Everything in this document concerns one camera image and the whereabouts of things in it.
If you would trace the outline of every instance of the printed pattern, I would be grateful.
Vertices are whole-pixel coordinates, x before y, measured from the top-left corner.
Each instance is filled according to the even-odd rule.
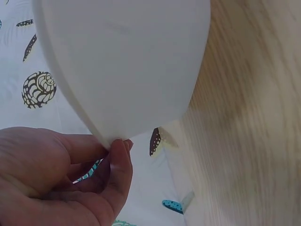
[[[193,198],[194,198],[194,192],[191,191],[182,199],[181,205],[182,205],[183,213],[185,213]]]
[[[112,226],[137,226],[137,225],[131,225],[126,221],[115,220]]]
[[[171,201],[171,200],[163,200],[162,205],[177,213],[183,214],[182,205],[179,202]]]
[[[150,138],[150,157],[156,157],[163,147],[178,148],[172,136],[162,127],[155,128]]]
[[[33,24],[32,19],[19,22],[19,23],[17,23],[16,27],[23,27],[23,26],[28,26],[28,25],[31,25],[31,24]]]
[[[22,22],[17,23],[16,27],[24,27],[24,26],[29,26],[33,24],[33,19],[31,20],[24,20]],[[37,34],[35,34],[32,39],[30,40],[29,44],[27,45],[25,52],[24,52],[24,57],[23,57],[23,62],[27,59],[28,55],[31,53],[32,51],[32,47],[33,45],[36,43],[37,41]]]
[[[37,41],[37,35],[35,34],[33,38],[30,40],[28,46],[26,47],[26,50],[24,52],[23,62],[27,59],[28,55],[32,51],[32,47],[36,43],[36,41]]]
[[[161,140],[163,142],[163,146],[168,146],[170,148],[178,148],[178,144],[173,139],[173,137],[162,127],[158,127],[159,134],[161,136]]]
[[[163,145],[161,143],[159,129],[155,128],[150,138],[150,157],[156,157],[162,148]]]
[[[23,85],[22,98],[28,108],[42,107],[55,95],[56,83],[49,72],[29,76]]]
[[[99,163],[100,163],[100,160],[96,161],[95,164],[92,166],[92,168],[89,170],[89,172],[87,174],[85,174],[84,176],[82,176],[81,178],[79,178],[77,181],[81,181],[81,180],[84,180],[84,179],[92,176],[94,171],[96,170],[97,166],[99,165]]]

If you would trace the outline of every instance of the hand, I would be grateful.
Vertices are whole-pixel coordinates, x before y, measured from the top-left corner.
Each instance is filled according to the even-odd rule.
[[[127,200],[132,146],[115,140],[107,152],[92,135],[0,130],[0,225],[111,226]]]

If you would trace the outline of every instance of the teal leaf pattern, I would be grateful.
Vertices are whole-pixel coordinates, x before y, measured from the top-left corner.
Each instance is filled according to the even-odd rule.
[[[137,226],[137,225],[129,224],[126,221],[115,220],[114,223],[112,224],[112,226]]]
[[[172,211],[183,214],[182,205],[179,202],[171,201],[171,200],[163,200],[162,205]]]
[[[97,166],[99,165],[100,160],[97,160],[94,165],[92,166],[92,168],[89,170],[89,172],[87,174],[85,174],[84,176],[82,176],[81,178],[79,178],[77,181],[81,181],[84,180],[86,178],[89,178],[93,175],[94,171],[96,170]]]

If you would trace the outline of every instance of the wooden surface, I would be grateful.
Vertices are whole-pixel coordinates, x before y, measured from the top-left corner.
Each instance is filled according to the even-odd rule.
[[[301,225],[301,1],[211,0],[182,149],[200,226]]]

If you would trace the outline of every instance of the white lid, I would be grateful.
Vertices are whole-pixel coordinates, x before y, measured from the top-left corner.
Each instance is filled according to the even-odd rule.
[[[54,79],[106,147],[186,111],[209,0],[33,0],[33,12]]]

